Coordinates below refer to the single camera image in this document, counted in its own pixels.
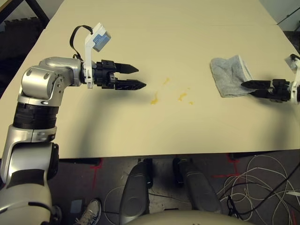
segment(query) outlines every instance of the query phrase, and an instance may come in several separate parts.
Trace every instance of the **beige tabletop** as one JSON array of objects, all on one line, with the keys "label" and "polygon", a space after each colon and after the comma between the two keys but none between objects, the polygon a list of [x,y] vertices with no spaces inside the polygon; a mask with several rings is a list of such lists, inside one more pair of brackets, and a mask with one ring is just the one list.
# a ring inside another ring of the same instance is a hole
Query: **beige tabletop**
[{"label": "beige tabletop", "polygon": [[[23,72],[72,57],[73,29],[98,22],[112,39],[93,60],[131,64],[139,72],[116,76],[147,86],[67,88],[56,123],[60,158],[300,148],[299,105],[222,98],[211,75],[211,59],[239,54],[257,80],[294,80],[284,58],[296,50],[258,0],[65,0],[0,100],[1,151]],[[82,54],[87,34],[75,37]]]}]

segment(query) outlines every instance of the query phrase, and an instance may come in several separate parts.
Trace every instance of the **yellow stain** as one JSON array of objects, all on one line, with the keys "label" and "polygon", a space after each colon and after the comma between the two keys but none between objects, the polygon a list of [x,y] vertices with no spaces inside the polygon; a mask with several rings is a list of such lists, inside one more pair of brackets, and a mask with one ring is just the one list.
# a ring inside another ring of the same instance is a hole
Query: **yellow stain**
[{"label": "yellow stain", "polygon": [[182,98],[183,98],[183,97],[185,97],[186,95],[187,95],[187,93],[183,93],[183,94],[181,94],[181,95],[180,95],[180,97],[178,98],[178,101],[180,101],[180,102],[181,102],[181,101],[182,101]]},{"label": "yellow stain", "polygon": [[163,83],[163,85],[167,84],[170,81],[170,78],[168,77],[165,82]]},{"label": "yellow stain", "polygon": [[151,105],[155,105],[158,102],[158,92],[155,92],[154,99],[151,101]]}]

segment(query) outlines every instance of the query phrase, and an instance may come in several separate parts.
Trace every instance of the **floor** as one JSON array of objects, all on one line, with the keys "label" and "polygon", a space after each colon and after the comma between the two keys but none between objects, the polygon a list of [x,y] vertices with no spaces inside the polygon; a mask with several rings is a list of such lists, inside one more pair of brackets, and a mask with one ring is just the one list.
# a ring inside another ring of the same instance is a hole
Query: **floor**
[{"label": "floor", "polygon": [[[287,150],[278,151],[268,154],[272,156],[283,165],[289,174],[294,167],[299,163],[300,151]],[[157,195],[166,195],[176,198],[159,197],[150,195],[150,213],[160,212],[166,209],[190,210],[191,205],[188,202],[188,197],[184,188],[177,188],[174,184],[172,172],[172,160],[175,156],[154,156],[154,184],[149,190],[150,193]],[[227,154],[196,154],[196,155],[182,155],[180,158],[192,158],[196,166],[206,175],[214,190],[218,192],[223,188],[223,183],[227,176],[239,175],[246,171],[247,164],[253,157],[244,157],[236,161],[232,161]],[[99,166],[94,167],[83,164],[60,163],[58,174],[49,181],[49,187],[52,192],[53,204],[59,205],[63,210],[63,224],[73,224],[76,217],[80,217],[80,213],[70,213],[71,202],[73,200],[82,200],[84,205],[93,198],[99,198],[105,211],[119,212],[120,199],[122,195],[123,186],[130,170],[136,165],[138,157],[114,157],[103,158]],[[267,168],[280,173],[284,173],[283,169],[274,159],[264,156],[257,156],[250,164],[249,169],[253,167]],[[254,169],[248,174],[257,176],[262,181],[266,182],[271,188],[276,187],[284,178],[273,172],[263,171],[261,169]],[[289,179],[294,189],[300,188],[300,170]],[[244,192],[245,185],[240,185],[234,188],[234,193]],[[284,185],[277,191],[284,190]],[[269,192],[258,185],[249,185],[249,194],[254,198],[264,198]],[[240,199],[242,195],[234,195],[232,199]],[[296,197],[292,195],[285,195],[284,200],[288,201],[297,210],[300,206],[297,204]],[[261,216],[262,221],[257,213],[253,213],[251,223],[256,225],[272,224],[272,215],[278,203],[278,198],[272,197],[268,199],[257,212]],[[260,201],[253,200],[253,205],[257,205]],[[227,214],[226,199],[222,201],[223,213]],[[236,203],[236,208],[239,212],[250,210],[250,205],[247,200]],[[300,212],[289,206],[291,220],[293,225],[300,220]],[[107,213],[107,217],[114,224],[118,224],[118,214]],[[284,225],[288,223],[288,214],[283,205],[279,208],[274,216],[274,224]],[[105,214],[102,213],[98,225],[111,224]]]}]

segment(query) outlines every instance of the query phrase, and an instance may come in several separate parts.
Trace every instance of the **towel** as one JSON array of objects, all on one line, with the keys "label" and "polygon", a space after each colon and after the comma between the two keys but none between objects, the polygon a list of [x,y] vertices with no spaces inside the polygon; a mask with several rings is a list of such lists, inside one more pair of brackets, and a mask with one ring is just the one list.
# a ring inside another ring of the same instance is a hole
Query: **towel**
[{"label": "towel", "polygon": [[212,59],[210,68],[222,97],[238,97],[254,91],[241,86],[242,83],[253,78],[239,55],[235,55],[228,60]]}]

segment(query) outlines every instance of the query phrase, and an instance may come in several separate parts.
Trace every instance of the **sneaker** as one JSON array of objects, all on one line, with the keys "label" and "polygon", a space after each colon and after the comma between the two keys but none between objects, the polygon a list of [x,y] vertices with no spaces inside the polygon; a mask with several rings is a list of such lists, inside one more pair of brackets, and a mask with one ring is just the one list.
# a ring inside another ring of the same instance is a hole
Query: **sneaker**
[{"label": "sneaker", "polygon": [[101,217],[101,202],[98,199],[93,199],[80,219],[76,218],[74,225],[96,225]]}]

